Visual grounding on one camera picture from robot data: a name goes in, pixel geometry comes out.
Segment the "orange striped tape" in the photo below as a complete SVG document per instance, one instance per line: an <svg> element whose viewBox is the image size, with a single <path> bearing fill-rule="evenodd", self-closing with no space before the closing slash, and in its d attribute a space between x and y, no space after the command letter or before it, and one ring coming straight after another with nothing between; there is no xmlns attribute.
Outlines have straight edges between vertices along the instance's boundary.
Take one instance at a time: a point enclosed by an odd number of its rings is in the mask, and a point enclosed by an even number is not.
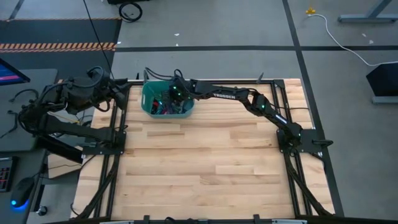
<svg viewBox="0 0 398 224"><path fill-rule="evenodd" d="M5 19L5 20L0 20L0 21L70 21L70 20L88 20L89 18L31 18L31 19ZM120 17L99 17L99 18L91 18L92 20L112 20L112 19L121 19Z"/></svg>
<svg viewBox="0 0 398 224"><path fill-rule="evenodd" d="M21 53L21 52L74 52L74 51L115 51L115 43L103 42L101 45L96 42L90 43L32 43L32 44L0 44L0 53Z"/></svg>

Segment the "wheel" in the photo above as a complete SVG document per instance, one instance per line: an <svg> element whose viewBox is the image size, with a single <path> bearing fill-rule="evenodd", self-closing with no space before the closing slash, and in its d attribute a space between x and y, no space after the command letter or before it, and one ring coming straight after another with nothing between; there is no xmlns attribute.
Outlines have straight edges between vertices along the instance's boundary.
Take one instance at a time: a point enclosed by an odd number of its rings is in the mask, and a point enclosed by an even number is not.
<svg viewBox="0 0 398 224"><path fill-rule="evenodd" d="M36 212L39 216L44 216L47 214L47 207L46 206L40 206L38 211Z"/></svg>
<svg viewBox="0 0 398 224"><path fill-rule="evenodd" d="M136 11L136 9L138 9L138 11L139 11L138 12L138 16L136 16L137 13L127 14L127 13L125 13L123 11L123 8L125 8L128 5L132 5L133 6L133 9L131 9L131 10L135 10ZM124 22L136 22L142 16L142 8L140 7L140 5L138 5L135 2L125 2L125 3L121 4L120 7L119 7L119 15L120 15L120 17L122 17Z"/></svg>

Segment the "computer mouse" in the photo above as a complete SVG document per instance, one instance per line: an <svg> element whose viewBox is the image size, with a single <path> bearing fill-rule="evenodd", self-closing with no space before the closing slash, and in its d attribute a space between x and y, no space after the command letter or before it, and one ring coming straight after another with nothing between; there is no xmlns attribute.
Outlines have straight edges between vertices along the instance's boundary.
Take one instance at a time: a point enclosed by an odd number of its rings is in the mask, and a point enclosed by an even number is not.
<svg viewBox="0 0 398 224"><path fill-rule="evenodd" d="M34 183L35 180L33 177L26 177L18 182L11 194L11 205L14 208L21 207L26 203L32 192Z"/></svg>

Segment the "white cable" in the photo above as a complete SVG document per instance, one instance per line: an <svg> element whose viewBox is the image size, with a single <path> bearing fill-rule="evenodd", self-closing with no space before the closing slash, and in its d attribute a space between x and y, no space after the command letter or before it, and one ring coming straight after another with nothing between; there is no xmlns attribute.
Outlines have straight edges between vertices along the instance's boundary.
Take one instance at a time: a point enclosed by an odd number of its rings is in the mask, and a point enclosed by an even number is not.
<svg viewBox="0 0 398 224"><path fill-rule="evenodd" d="M339 42L337 42L337 40L333 37L333 35L332 35L332 34L330 33L330 31L329 31L329 28L328 28L328 20L326 19L325 16L323 16L323 15L321 15L321 14L311 14L311 15L308 15L308 16L309 16L309 17L312 17L312 16L322 17L322 18L325 20L326 31L328 32L329 36L336 42L336 44L339 45L342 49L347 50L347 51L349 51L349 52L355 54L355 55L356 55L357 57L359 57L359 59L361 59L366 65L374 67L374 66L379 66L379 65L398 63L398 61L395 61L395 62L377 63L377 64L374 64L374 65L373 65L373 64L369 64L367 61L365 61L365 59L363 59L361 56L359 56L359 54L357 54L357 53L354 52L353 50L350 50L350 49L348 49L348 48L346 48L346 47L343 47Z"/></svg>

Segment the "blue light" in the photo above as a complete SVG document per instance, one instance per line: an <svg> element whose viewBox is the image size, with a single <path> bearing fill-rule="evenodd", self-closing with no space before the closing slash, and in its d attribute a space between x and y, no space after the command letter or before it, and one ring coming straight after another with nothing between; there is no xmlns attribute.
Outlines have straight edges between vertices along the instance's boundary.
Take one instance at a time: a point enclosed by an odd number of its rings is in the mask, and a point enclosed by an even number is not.
<svg viewBox="0 0 398 224"><path fill-rule="evenodd" d="M27 209L27 207L28 207L28 204L29 204L29 200L27 200L26 202L25 202L25 204L23 204L23 205L21 205L20 207L14 207L14 206L11 206L11 209L14 211L14 212L23 212L23 211L25 211L26 209Z"/></svg>

